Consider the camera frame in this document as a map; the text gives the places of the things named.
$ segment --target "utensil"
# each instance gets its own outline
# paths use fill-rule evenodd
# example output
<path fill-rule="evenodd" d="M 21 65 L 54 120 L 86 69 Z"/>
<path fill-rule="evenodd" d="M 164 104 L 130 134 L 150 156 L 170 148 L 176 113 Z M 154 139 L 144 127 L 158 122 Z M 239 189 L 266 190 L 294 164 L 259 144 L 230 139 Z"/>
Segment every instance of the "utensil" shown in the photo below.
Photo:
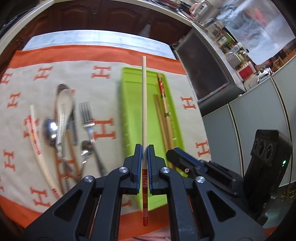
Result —
<path fill-rule="evenodd" d="M 90 157 L 92 153 L 94 153 L 94 146 L 91 143 L 91 140 L 82 141 L 81 142 L 82 167 L 81 167 L 81 173 L 79 175 L 83 174 L 83 170 L 87 162 L 87 159 Z"/>
<path fill-rule="evenodd" d="M 147 159 L 147 71 L 146 56 L 142 56 L 142 199 L 143 226 L 148 226 L 148 159 Z"/>
<path fill-rule="evenodd" d="M 57 95 L 62 90 L 65 90 L 65 89 L 69 89 L 70 90 L 71 88 L 67 84 L 59 84 L 58 87 L 57 87 Z M 67 128 L 72 133 L 72 138 L 73 138 L 72 143 L 73 143 L 73 145 L 78 145 L 78 135 L 77 135 L 77 129 L 76 129 L 76 122 L 75 122 L 75 101 L 74 101 L 74 98 L 73 98 L 73 111 L 72 111 L 72 114 L 71 114 L 71 116 L 69 118 Z"/>
<path fill-rule="evenodd" d="M 36 159 L 38 161 L 38 164 L 40 166 L 40 169 L 43 173 L 43 176 L 45 177 L 45 180 L 47 181 L 50 189 L 53 191 L 54 195 L 56 196 L 57 199 L 60 199 L 63 195 L 62 192 L 60 191 L 58 185 L 56 185 L 42 154 L 40 145 L 39 145 L 39 139 L 36 131 L 36 126 L 35 126 L 35 115 L 34 115 L 34 106 L 30 106 L 30 115 L 28 116 L 28 121 L 27 121 L 27 127 L 29 130 L 30 134 L 30 140 L 31 144 L 36 156 Z"/>
<path fill-rule="evenodd" d="M 67 128 L 69 117 L 73 111 L 73 97 L 69 89 L 64 89 L 58 94 L 57 101 L 56 101 L 56 110 L 59 116 L 56 149 L 58 151 L 58 157 L 60 158 L 60 160 L 62 160 L 62 163 L 63 163 L 66 190 L 69 191 L 70 190 L 69 180 L 67 176 L 68 165 L 67 165 L 67 159 L 64 152 L 65 131 Z"/>
<path fill-rule="evenodd" d="M 94 144 L 95 139 L 94 139 L 94 132 L 92 129 L 92 127 L 94 126 L 94 122 L 93 122 L 93 117 L 92 117 L 89 102 L 80 103 L 79 110 L 80 110 L 80 115 L 82 119 L 82 126 L 87 131 L 89 135 L 89 139 L 94 146 L 94 154 L 95 154 L 96 163 L 97 163 L 99 172 L 101 173 L 101 176 L 106 176 L 107 175 L 106 169 L 99 158 L 98 152 L 96 151 L 96 147 Z"/>
<path fill-rule="evenodd" d="M 168 112 L 168 105 L 166 103 L 166 99 L 165 99 L 165 88 L 163 86 L 163 81 L 162 81 L 162 75 L 161 73 L 157 73 L 157 80 L 158 80 L 158 85 L 159 85 L 159 90 L 160 90 L 160 95 L 161 98 L 163 100 L 163 108 L 165 110 L 165 120 L 166 120 L 166 131 L 167 131 L 167 137 L 168 137 L 168 149 L 174 149 L 175 145 L 174 145 L 174 140 L 173 140 L 173 134 L 172 134 L 172 124 L 170 122 L 170 115 Z M 168 163 L 170 168 L 175 169 L 174 165 L 172 163 Z"/>
<path fill-rule="evenodd" d="M 50 145 L 51 147 L 54 147 L 54 148 L 56 148 L 57 130 L 58 130 L 58 126 L 55 123 L 55 121 L 50 117 L 46 117 L 43 122 L 44 139 L 48 145 Z M 66 134 L 66 135 L 68 138 L 68 142 L 70 143 L 71 142 L 70 135 L 68 135 L 68 134 Z M 72 150 L 72 148 L 70 148 L 70 149 L 71 149 L 70 150 L 71 156 L 73 159 L 75 159 L 74 154 L 73 154 L 74 150 Z M 75 175 L 73 174 L 73 170 L 68 163 L 67 163 L 67 170 L 70 171 L 71 175 L 73 176 L 73 178 L 76 181 L 79 181 L 79 180 L 77 180 L 77 178 L 75 178 Z"/>
<path fill-rule="evenodd" d="M 159 104 L 159 100 L 158 100 L 157 95 L 154 94 L 153 97 L 154 97 L 154 102 L 156 105 L 156 110 L 157 110 L 157 115 L 158 115 L 158 119 L 159 119 L 159 123 L 160 123 L 161 133 L 163 135 L 163 143 L 165 145 L 165 152 L 167 152 L 169 150 L 169 148 L 168 148 L 168 137 L 167 137 L 167 130 L 165 128 L 164 116 L 161 113 L 160 104 Z"/>

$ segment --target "kitchen cabinet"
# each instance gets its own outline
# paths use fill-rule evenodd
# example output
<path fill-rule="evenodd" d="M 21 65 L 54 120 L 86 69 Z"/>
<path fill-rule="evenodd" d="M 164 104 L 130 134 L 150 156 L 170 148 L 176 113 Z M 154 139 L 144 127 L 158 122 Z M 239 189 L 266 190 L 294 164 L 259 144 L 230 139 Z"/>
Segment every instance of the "kitchen cabinet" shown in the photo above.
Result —
<path fill-rule="evenodd" d="M 188 25 L 154 10 L 150 10 L 149 22 L 149 37 L 169 45 L 177 42 L 191 30 Z"/>
<path fill-rule="evenodd" d="M 272 77 L 276 82 L 276 85 L 279 89 L 279 92 L 282 96 L 288 120 L 290 123 L 291 136 L 293 145 L 293 156 L 296 153 L 296 56 L 294 56 L 288 63 L 286 63 L 283 67 L 281 67 L 277 72 L 275 72 Z M 292 165 L 292 175 L 291 182 L 296 181 L 296 164 Z"/>
<path fill-rule="evenodd" d="M 21 50 L 31 37 L 64 30 L 98 29 L 142 35 L 173 44 L 185 36 L 190 26 L 166 14 L 119 1 L 75 0 L 55 3 L 30 21 L 0 55 L 0 78 L 17 49 Z"/>
<path fill-rule="evenodd" d="M 33 36 L 50 33 L 52 31 L 54 31 L 53 9 L 48 8 L 29 22 L 20 31 L 19 35 L 24 44 L 26 44 Z"/>
<path fill-rule="evenodd" d="M 288 120 L 281 97 L 270 77 L 229 104 L 241 141 L 246 173 L 257 129 L 278 130 L 290 139 Z M 291 163 L 292 160 L 280 185 L 289 184 Z"/>
<path fill-rule="evenodd" d="M 145 26 L 149 9 L 117 1 L 102 1 L 94 29 L 138 34 Z"/>
<path fill-rule="evenodd" d="M 9 45 L 0 55 L 0 80 L 2 79 L 2 76 L 5 73 L 7 66 L 9 65 L 16 50 L 17 50 L 17 42 L 14 39 L 9 43 Z"/>
<path fill-rule="evenodd" d="M 243 175 L 242 151 L 230 105 L 222 106 L 204 116 L 202 120 L 212 161 Z"/>
<path fill-rule="evenodd" d="M 99 1 L 67 1 L 52 6 L 54 31 L 92 29 L 95 8 Z"/>

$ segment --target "lime green plastic tray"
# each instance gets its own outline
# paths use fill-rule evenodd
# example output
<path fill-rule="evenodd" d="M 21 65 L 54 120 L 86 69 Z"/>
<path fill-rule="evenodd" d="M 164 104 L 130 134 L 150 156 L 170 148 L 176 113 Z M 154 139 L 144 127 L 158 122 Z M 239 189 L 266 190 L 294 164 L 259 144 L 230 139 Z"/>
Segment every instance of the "lime green plastic tray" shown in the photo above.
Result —
<path fill-rule="evenodd" d="M 184 150 L 183 140 L 177 120 L 173 100 L 170 89 L 166 80 L 166 76 L 162 74 L 163 85 L 168 102 L 170 119 L 172 122 L 172 133 L 175 147 Z M 142 143 L 142 69 L 124 67 L 122 69 L 121 83 L 121 99 L 122 99 L 122 115 L 123 115 L 123 132 L 125 141 L 126 156 L 132 156 L 135 151 L 135 145 Z M 155 155 L 164 158 L 166 164 L 165 147 L 163 143 L 162 132 L 160 128 L 159 118 L 156 105 L 154 102 L 154 94 L 160 94 L 157 72 L 147 71 L 147 130 L 148 144 L 154 145 Z M 136 196 L 139 207 L 142 209 L 142 190 Z M 165 195 L 152 196 L 148 194 L 148 209 L 153 210 L 167 203 Z"/>

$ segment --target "white chopstick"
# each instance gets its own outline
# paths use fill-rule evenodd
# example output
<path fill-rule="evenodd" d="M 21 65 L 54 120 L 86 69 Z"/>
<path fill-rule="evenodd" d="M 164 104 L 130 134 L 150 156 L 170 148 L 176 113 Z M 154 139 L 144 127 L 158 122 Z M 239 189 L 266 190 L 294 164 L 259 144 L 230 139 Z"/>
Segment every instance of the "white chopstick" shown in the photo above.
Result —
<path fill-rule="evenodd" d="M 147 169 L 147 71 L 146 56 L 142 56 L 142 168 Z"/>
<path fill-rule="evenodd" d="M 35 116 L 34 116 L 34 106 L 33 105 L 30 106 L 30 115 L 28 116 L 27 127 L 28 127 L 29 134 L 30 134 L 31 144 L 32 144 L 36 159 L 38 161 L 39 167 L 43 173 L 43 176 L 45 177 L 49 187 L 53 191 L 56 198 L 60 199 L 63 196 L 63 194 L 60 191 L 58 185 L 55 183 L 50 171 L 48 170 L 48 167 L 45 163 L 43 154 L 41 152 L 41 148 L 39 145 L 39 139 L 38 139 L 37 131 L 36 131 L 36 126 L 35 126 Z"/>
<path fill-rule="evenodd" d="M 148 160 L 147 160 L 147 71 L 146 56 L 142 57 L 142 200 L 143 225 L 148 225 Z"/>

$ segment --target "dark wooden cabinet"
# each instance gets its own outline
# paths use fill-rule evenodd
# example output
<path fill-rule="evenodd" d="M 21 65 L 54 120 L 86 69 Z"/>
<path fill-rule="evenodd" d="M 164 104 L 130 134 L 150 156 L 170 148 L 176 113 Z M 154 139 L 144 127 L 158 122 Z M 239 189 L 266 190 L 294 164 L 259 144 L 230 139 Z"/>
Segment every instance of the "dark wooden cabinet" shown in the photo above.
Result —
<path fill-rule="evenodd" d="M 52 6 L 55 31 L 92 29 L 99 1 L 75 0 Z"/>
<path fill-rule="evenodd" d="M 149 38 L 169 45 L 177 42 L 191 29 L 190 26 L 154 10 L 150 11 L 149 21 L 151 22 Z"/>
<path fill-rule="evenodd" d="M 55 3 L 29 22 L 0 55 L 0 79 L 16 50 L 31 37 L 55 31 L 100 29 L 141 35 L 149 24 L 149 37 L 166 44 L 177 42 L 191 27 L 145 7 L 110 0 L 75 0 Z"/>
<path fill-rule="evenodd" d="M 95 29 L 138 34 L 145 26 L 149 9 L 141 6 L 117 2 L 102 1 Z"/>
<path fill-rule="evenodd" d="M 24 43 L 27 43 L 33 36 L 53 31 L 55 31 L 53 26 L 53 9 L 48 8 L 29 22 L 22 29 L 19 35 L 20 38 L 23 39 Z"/>

